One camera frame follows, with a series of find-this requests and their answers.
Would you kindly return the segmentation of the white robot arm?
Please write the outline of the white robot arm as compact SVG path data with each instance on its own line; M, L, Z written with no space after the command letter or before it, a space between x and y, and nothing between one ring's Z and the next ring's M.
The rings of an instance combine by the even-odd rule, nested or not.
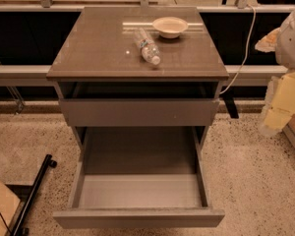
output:
M266 137L281 132L295 114L295 9L281 26L255 45L261 52L274 52L276 62L288 69L282 77L272 77L267 85L259 131Z

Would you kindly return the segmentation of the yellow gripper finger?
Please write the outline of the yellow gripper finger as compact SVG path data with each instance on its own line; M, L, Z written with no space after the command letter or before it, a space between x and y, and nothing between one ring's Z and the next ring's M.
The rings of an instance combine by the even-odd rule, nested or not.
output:
M295 72L272 77L267 85L259 131L266 137L275 136L295 114Z
M264 53L274 52L279 32L280 28L274 29L269 32L256 43L255 49Z

